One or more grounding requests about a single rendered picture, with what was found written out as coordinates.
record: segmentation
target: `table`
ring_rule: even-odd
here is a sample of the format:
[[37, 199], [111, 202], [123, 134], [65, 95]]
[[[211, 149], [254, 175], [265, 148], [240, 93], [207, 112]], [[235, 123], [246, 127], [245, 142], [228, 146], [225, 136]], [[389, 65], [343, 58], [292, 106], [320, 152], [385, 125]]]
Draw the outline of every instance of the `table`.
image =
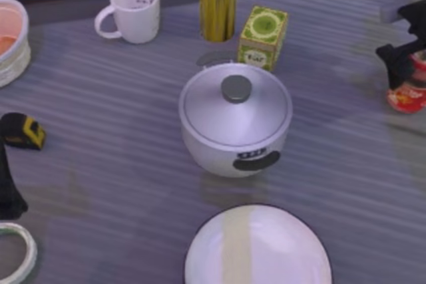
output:
[[[381, 25], [374, 0], [239, 1], [290, 13], [276, 76], [294, 119], [282, 159], [259, 176], [224, 180], [199, 168], [180, 137], [178, 95], [212, 51], [198, 5], [168, 7], [147, 45], [98, 37], [92, 19], [31, 27], [28, 71], [0, 91], [0, 111], [33, 115], [42, 152], [8, 148], [30, 211], [18, 223], [40, 249], [28, 283], [181, 283], [198, 227], [238, 204], [280, 206], [321, 239], [337, 284], [424, 284], [426, 112], [385, 101], [374, 49], [411, 40]], [[24, 247], [0, 239], [0, 275]]]

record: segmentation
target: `black and yellow tape measure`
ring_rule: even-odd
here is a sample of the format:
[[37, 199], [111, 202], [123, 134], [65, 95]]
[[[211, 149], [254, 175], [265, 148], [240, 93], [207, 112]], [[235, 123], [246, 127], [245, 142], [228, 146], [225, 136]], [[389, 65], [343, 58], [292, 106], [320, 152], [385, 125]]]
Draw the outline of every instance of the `black and yellow tape measure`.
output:
[[46, 140], [46, 132], [34, 118], [17, 112], [1, 117], [0, 136], [8, 146], [34, 150], [41, 150]]

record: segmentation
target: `lid knob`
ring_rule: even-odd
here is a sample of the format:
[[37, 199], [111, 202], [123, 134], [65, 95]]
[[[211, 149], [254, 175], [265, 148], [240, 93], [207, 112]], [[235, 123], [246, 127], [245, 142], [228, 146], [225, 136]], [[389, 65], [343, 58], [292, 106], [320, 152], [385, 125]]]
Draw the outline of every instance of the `lid knob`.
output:
[[221, 85], [222, 95], [231, 103], [243, 103], [252, 93], [252, 83], [244, 76], [238, 74], [227, 76]]

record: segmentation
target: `red can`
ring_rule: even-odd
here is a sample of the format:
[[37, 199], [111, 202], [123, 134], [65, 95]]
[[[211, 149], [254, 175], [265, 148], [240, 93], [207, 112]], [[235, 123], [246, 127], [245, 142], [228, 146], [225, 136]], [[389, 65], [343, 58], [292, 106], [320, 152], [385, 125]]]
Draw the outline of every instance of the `red can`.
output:
[[411, 55], [415, 72], [411, 78], [396, 90], [387, 91], [388, 103], [397, 111], [419, 112], [426, 106], [426, 52]]

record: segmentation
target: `green box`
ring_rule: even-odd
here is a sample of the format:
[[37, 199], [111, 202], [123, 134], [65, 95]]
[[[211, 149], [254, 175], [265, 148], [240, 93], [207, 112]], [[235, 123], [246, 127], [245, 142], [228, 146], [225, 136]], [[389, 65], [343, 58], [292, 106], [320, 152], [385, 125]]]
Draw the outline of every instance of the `green box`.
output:
[[238, 62], [273, 71], [286, 36], [288, 14], [254, 6], [241, 32]]

